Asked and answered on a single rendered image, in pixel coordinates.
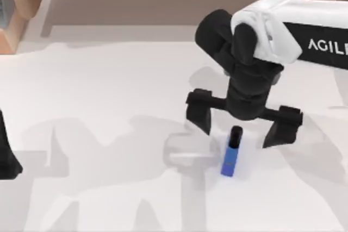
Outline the blue and black stapler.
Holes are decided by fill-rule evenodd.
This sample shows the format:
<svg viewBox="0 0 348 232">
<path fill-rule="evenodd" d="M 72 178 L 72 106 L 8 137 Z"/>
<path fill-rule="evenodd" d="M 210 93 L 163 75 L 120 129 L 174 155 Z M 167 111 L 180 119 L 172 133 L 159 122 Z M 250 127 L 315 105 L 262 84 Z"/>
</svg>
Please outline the blue and black stapler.
<svg viewBox="0 0 348 232">
<path fill-rule="evenodd" d="M 243 128 L 241 126 L 233 126 L 231 128 L 220 171 L 221 175 L 225 177 L 232 177 L 234 175 L 242 136 Z"/>
</svg>

